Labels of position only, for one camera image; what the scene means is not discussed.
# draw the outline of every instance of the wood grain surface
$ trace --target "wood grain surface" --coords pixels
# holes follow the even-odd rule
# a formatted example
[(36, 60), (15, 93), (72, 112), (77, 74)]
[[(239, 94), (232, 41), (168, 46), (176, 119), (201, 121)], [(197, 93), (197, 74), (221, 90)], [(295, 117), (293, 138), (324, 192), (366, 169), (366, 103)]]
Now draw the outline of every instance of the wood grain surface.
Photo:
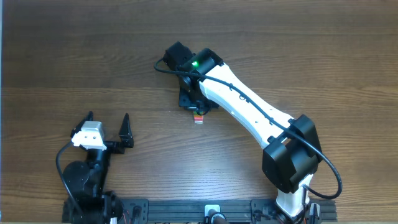
[[(153, 63), (177, 40), (214, 50), (276, 108), (317, 126), (344, 190), (339, 221), (398, 220), (398, 2), (4, 0), (1, 211), (59, 222), (55, 155), (92, 110), (106, 139), (125, 113), (136, 142), (106, 183), (150, 200), (274, 198), (254, 138), (225, 110), (203, 125)], [(79, 149), (62, 157), (84, 159)], [(331, 194), (321, 163), (312, 186)]]

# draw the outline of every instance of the white plastic part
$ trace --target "white plastic part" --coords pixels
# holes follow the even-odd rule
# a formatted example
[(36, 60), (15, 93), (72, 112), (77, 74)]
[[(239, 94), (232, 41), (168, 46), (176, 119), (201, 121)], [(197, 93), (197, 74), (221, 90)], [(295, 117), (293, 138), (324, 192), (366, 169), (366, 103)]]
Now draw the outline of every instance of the white plastic part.
[(81, 127), (81, 131), (76, 133), (72, 142), (75, 147), (82, 145), (86, 149), (105, 150), (103, 142), (104, 132), (102, 123), (99, 121), (86, 121)]
[[(218, 78), (220, 80), (232, 83), (250, 97), (259, 107), (261, 107), (271, 118), (277, 121), (283, 127), (290, 126), (288, 120), (291, 117), (289, 114), (283, 113), (275, 109), (270, 104), (257, 96), (252, 90), (244, 85), (234, 73), (229, 69), (227, 64), (223, 66), (217, 65), (211, 69), (206, 76)], [(268, 146), (268, 138), (270, 136), (278, 137), (283, 130), (275, 125), (271, 125), (269, 120), (264, 117), (251, 103), (239, 97), (239, 93), (230, 90), (228, 86), (213, 80), (206, 79), (200, 82), (200, 90), (206, 98), (215, 103), (218, 103), (226, 111), (228, 111), (235, 119), (237, 119), (249, 132), (256, 138), (261, 148)]]
[[(283, 193), (278, 189), (278, 197), (276, 198), (277, 206), (288, 216), (291, 218), (296, 217), (303, 210), (303, 194), (304, 188), (302, 185), (310, 185), (310, 181), (313, 177), (313, 174), (307, 175), (299, 184), (298, 190), (294, 193)], [(308, 191), (305, 196), (305, 204), (310, 203), (310, 198), (308, 197)]]

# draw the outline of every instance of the wooden table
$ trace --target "wooden table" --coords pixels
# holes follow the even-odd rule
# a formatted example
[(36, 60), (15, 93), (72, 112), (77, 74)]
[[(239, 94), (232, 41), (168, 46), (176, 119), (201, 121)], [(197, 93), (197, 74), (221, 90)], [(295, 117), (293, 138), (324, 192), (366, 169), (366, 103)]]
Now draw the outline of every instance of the wooden table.
[[(398, 2), (5, 0), (3, 30), (3, 221), (60, 221), (55, 155), (89, 110), (114, 140), (130, 114), (136, 145), (106, 183), (120, 197), (276, 196), (248, 131), (223, 109), (194, 124), (177, 78), (153, 69), (177, 40), (314, 120), (343, 178), (340, 221), (398, 219)], [(62, 164), (84, 158), (69, 149)], [(324, 162), (312, 186), (336, 190)]]

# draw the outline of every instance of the robotic arm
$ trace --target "robotic arm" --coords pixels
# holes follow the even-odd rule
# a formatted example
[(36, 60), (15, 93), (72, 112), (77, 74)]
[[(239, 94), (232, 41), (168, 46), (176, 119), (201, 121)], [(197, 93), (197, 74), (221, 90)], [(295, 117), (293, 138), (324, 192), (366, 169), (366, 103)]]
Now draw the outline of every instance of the robotic arm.
[[(157, 65), (164, 61), (169, 69)], [(318, 164), (324, 159), (339, 183), (333, 199), (342, 191), (340, 175), (322, 154), (317, 130), (311, 119), (301, 115), (294, 120), (244, 85), (224, 61), (210, 49), (193, 54), (180, 42), (173, 44), (155, 69), (176, 74), (180, 83), (179, 105), (186, 110), (205, 111), (223, 107), (254, 136), (263, 149), (262, 170), (278, 188), (278, 219), (283, 223), (301, 222), (309, 203), (307, 190)]]

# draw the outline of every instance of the wooden tabletop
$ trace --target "wooden tabletop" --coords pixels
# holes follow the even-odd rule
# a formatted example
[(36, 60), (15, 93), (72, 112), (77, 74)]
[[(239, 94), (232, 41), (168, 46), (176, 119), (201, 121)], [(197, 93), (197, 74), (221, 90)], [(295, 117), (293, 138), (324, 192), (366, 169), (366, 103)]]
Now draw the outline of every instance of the wooden tabletop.
[[(5, 0), (3, 31), (3, 221), (61, 220), (55, 155), (89, 110), (113, 140), (130, 114), (135, 146), (106, 183), (120, 197), (275, 198), (250, 133), (223, 109), (194, 124), (177, 77), (153, 69), (178, 40), (314, 120), (343, 178), (339, 221), (398, 220), (398, 2)], [(324, 162), (312, 187), (336, 190)]]

